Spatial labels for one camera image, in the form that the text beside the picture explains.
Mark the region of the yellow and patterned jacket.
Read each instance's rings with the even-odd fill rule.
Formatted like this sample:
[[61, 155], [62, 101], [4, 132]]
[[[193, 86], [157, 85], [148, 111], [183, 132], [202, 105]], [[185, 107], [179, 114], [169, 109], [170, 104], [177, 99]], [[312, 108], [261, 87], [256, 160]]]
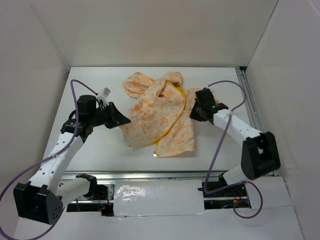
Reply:
[[195, 129], [190, 118], [198, 88], [184, 90], [183, 76], [169, 71], [152, 79], [141, 72], [130, 75], [124, 90], [135, 104], [128, 110], [130, 123], [121, 126], [128, 147], [155, 145], [160, 158], [169, 158], [195, 149]]

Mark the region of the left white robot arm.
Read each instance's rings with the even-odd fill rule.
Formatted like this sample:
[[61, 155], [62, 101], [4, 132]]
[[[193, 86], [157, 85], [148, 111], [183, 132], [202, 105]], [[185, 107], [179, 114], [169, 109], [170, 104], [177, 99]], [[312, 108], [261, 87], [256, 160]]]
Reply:
[[80, 173], [70, 183], [62, 183], [65, 170], [95, 127], [113, 129], [130, 122], [113, 102], [93, 95], [81, 95], [75, 110], [62, 125], [49, 159], [40, 165], [27, 183], [18, 183], [14, 187], [18, 215], [53, 225], [72, 201], [79, 197], [88, 200], [97, 197], [99, 187], [96, 177]]

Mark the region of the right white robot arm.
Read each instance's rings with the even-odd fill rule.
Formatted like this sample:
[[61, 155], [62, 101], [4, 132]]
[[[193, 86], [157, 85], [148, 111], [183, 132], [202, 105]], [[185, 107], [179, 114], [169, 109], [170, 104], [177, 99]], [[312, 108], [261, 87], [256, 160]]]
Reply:
[[210, 89], [204, 88], [195, 92], [190, 118], [198, 122], [208, 121], [223, 130], [209, 172], [213, 169], [226, 135], [232, 137], [242, 148], [240, 165], [218, 176], [218, 190], [223, 196], [230, 196], [237, 184], [258, 179], [281, 167], [274, 134], [249, 126], [235, 116], [224, 103], [217, 103]]

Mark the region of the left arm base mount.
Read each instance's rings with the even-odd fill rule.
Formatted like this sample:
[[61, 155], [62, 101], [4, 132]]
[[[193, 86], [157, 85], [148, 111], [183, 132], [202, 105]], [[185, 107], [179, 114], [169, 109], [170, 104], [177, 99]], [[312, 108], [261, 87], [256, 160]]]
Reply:
[[90, 198], [78, 197], [66, 207], [68, 213], [100, 213], [105, 217], [114, 216], [115, 184], [98, 184]]

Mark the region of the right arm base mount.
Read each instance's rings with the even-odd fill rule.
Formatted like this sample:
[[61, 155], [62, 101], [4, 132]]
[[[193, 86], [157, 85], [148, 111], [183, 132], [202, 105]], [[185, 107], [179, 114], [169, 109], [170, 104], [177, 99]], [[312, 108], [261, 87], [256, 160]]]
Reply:
[[198, 191], [203, 194], [203, 202], [205, 210], [213, 209], [232, 209], [236, 203], [236, 208], [250, 208], [249, 200], [247, 199], [247, 190], [244, 184], [233, 186], [215, 193], [204, 192], [205, 183], [202, 182], [202, 187]]

